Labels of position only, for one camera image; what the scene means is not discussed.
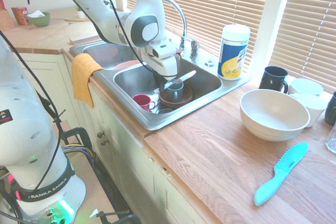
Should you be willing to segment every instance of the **red mug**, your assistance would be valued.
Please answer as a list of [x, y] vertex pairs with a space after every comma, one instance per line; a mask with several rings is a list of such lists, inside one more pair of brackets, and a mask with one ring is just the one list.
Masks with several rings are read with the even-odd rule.
[[146, 111], [151, 111], [156, 106], [155, 102], [146, 94], [137, 94], [132, 99]]

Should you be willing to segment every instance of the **yellow towel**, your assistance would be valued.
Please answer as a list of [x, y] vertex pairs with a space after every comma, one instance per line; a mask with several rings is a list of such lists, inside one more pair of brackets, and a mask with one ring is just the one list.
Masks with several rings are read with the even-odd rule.
[[72, 85], [75, 99], [86, 102], [93, 109], [88, 82], [93, 72], [103, 69], [89, 54], [80, 54], [72, 61]]

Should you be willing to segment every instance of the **sink basin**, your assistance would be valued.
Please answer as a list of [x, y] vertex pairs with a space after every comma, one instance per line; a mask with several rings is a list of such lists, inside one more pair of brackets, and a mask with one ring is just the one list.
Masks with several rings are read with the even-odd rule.
[[[137, 60], [135, 54], [128, 46], [110, 44], [104, 41], [93, 42], [82, 46], [71, 47], [75, 55], [81, 53], [89, 54], [101, 67], [113, 69], [120, 63]], [[140, 48], [134, 48], [136, 54], [140, 55]]]
[[[177, 77], [196, 70], [194, 76], [184, 81], [184, 84], [192, 89], [193, 99], [188, 104], [172, 110], [160, 102], [158, 94], [151, 94], [151, 91], [157, 88], [153, 73], [146, 70], [141, 64], [125, 69], [112, 69], [122, 62], [134, 60], [135, 55], [129, 47], [106, 44], [100, 41], [75, 46], [70, 50], [76, 55], [82, 52], [90, 54], [105, 68], [94, 72], [94, 76], [96, 76], [139, 123], [148, 130], [158, 130], [249, 81], [246, 74], [242, 74], [239, 80], [223, 80], [217, 76], [218, 63], [213, 67], [207, 67], [204, 63], [208, 58], [202, 59], [200, 56], [200, 59], [195, 62], [189, 57], [183, 57], [183, 69]], [[155, 108], [150, 112], [142, 109], [132, 99], [136, 94], [146, 94], [150, 96], [151, 99], [155, 101]]]

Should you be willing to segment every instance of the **cabinet knob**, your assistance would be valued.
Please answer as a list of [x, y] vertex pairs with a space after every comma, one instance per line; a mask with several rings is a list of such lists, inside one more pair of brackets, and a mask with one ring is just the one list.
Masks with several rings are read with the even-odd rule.
[[103, 135], [105, 136], [105, 132], [104, 132], [104, 131], [103, 131], [103, 133], [98, 132], [98, 133], [97, 133], [97, 138], [102, 138]]
[[106, 143], [109, 143], [109, 141], [108, 140], [102, 140], [101, 142], [100, 142], [100, 145], [106, 145]]

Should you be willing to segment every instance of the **knife handle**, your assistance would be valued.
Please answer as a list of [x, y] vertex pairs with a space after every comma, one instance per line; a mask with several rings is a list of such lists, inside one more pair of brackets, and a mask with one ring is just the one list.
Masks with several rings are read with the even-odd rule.
[[257, 207], [268, 201], [288, 176], [288, 172], [281, 169], [274, 168], [274, 173], [274, 177], [260, 186], [254, 194], [254, 203]]

